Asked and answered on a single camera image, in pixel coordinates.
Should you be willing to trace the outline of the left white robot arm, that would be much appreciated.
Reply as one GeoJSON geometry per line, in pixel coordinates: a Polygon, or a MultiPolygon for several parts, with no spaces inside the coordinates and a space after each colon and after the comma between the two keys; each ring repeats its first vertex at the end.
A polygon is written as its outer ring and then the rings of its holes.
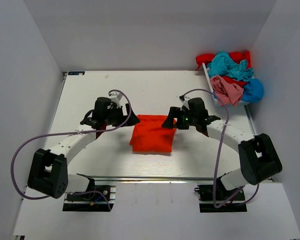
{"type": "Polygon", "coordinates": [[[99,97],[75,133],[49,149],[38,149],[33,156],[27,186],[49,197],[58,199],[64,193],[79,193],[89,200],[95,196],[92,179],[83,174],[69,174],[68,165],[85,147],[112,127],[130,127],[140,123],[129,104],[124,114],[117,97],[99,97]]]}

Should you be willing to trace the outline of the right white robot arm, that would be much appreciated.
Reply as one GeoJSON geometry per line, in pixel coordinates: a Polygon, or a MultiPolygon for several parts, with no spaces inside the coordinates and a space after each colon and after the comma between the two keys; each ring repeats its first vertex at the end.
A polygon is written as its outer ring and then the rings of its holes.
{"type": "Polygon", "coordinates": [[[227,125],[220,117],[210,115],[200,97],[182,99],[182,107],[172,106],[161,125],[165,129],[195,129],[235,150],[240,167],[217,178],[216,195],[226,200],[234,189],[257,185],[283,170],[271,138],[265,134],[252,135],[227,125]]]}

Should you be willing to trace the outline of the orange t-shirt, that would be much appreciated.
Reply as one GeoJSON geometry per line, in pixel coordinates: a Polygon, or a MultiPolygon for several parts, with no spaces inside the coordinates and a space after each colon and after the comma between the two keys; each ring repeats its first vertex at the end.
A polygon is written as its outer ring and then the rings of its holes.
{"type": "Polygon", "coordinates": [[[163,128],[166,115],[138,114],[140,123],[134,126],[129,144],[134,153],[172,152],[176,129],[163,128]]]}

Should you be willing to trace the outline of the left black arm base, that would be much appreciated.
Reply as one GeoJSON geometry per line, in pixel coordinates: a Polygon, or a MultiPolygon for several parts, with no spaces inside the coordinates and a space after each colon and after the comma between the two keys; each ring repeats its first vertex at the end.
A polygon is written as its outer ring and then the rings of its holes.
{"type": "Polygon", "coordinates": [[[116,199],[116,186],[101,183],[92,176],[77,174],[65,192],[63,212],[111,212],[116,199]]]}

